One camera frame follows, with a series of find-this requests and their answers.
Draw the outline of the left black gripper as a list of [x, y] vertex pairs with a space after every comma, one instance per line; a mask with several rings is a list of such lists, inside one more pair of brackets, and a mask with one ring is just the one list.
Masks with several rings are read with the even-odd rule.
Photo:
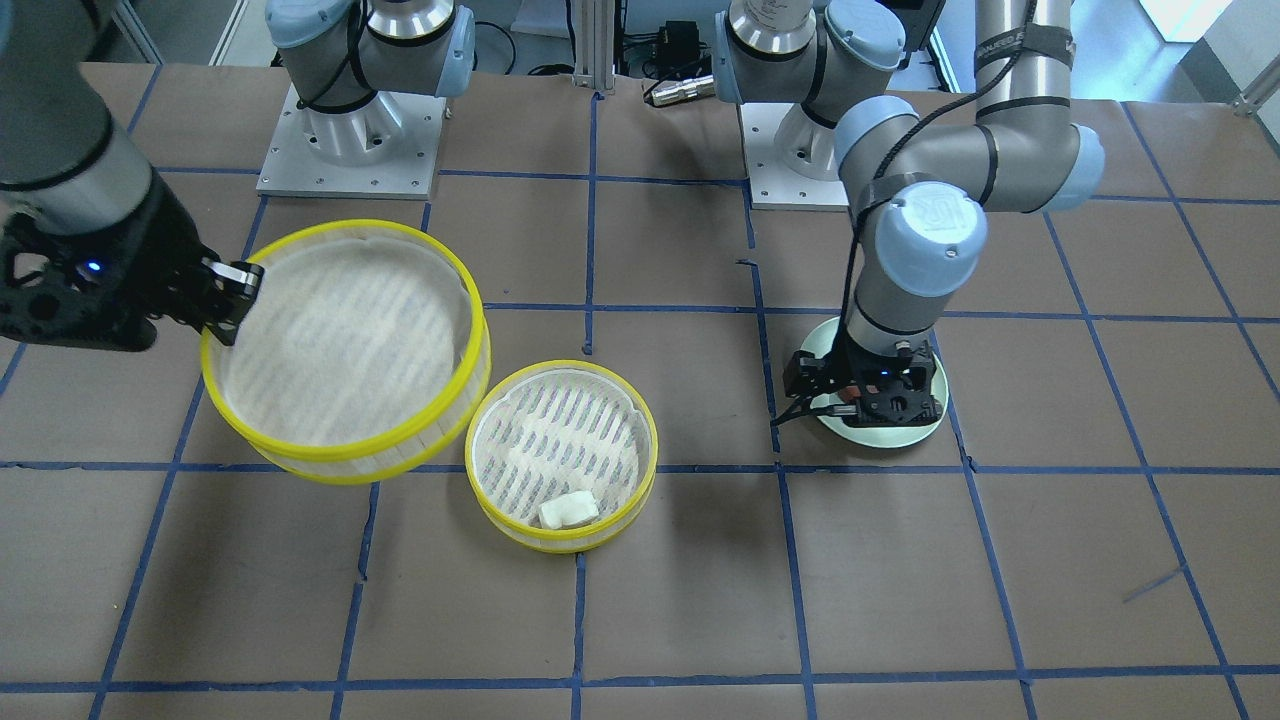
[[[841, 418], [849, 427], [919, 427], [940, 418], [931, 395], [934, 354], [928, 342], [902, 342], [888, 356], [873, 354], [840, 334], [822, 357], [796, 351], [783, 372], [785, 395], [794, 402], [771, 419], [771, 428], [808, 416]], [[856, 407], [836, 391], [858, 386]]]

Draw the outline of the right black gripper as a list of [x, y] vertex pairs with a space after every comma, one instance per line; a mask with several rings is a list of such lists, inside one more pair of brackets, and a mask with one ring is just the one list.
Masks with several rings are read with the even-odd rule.
[[123, 220], [83, 234], [41, 231], [17, 211], [3, 228], [3, 336], [31, 345], [141, 352], [155, 320], [233, 347], [266, 269], [216, 260], [163, 179]]

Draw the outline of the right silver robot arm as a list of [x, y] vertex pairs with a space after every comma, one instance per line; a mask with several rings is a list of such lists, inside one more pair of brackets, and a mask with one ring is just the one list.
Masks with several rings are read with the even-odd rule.
[[[3, 336], [141, 352], [164, 316], [230, 347], [264, 269], [223, 259], [86, 81], [114, 1], [3, 4]], [[456, 1], [270, 1], [294, 102], [265, 170], [388, 191], [430, 183], [435, 143], [410, 110], [470, 83], [474, 13]]]

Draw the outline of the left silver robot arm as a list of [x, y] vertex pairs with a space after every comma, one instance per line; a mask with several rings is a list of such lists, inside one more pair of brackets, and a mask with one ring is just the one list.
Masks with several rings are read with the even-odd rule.
[[794, 102], [829, 129], [852, 223], [835, 338], [792, 355], [776, 423], [937, 423], [928, 336], [977, 268], [988, 214], [1076, 208], [1105, 173], [1098, 135], [1071, 119], [1070, 3], [979, 1], [975, 91], [925, 117], [886, 91], [905, 31], [877, 1], [732, 1], [716, 22], [718, 97]]

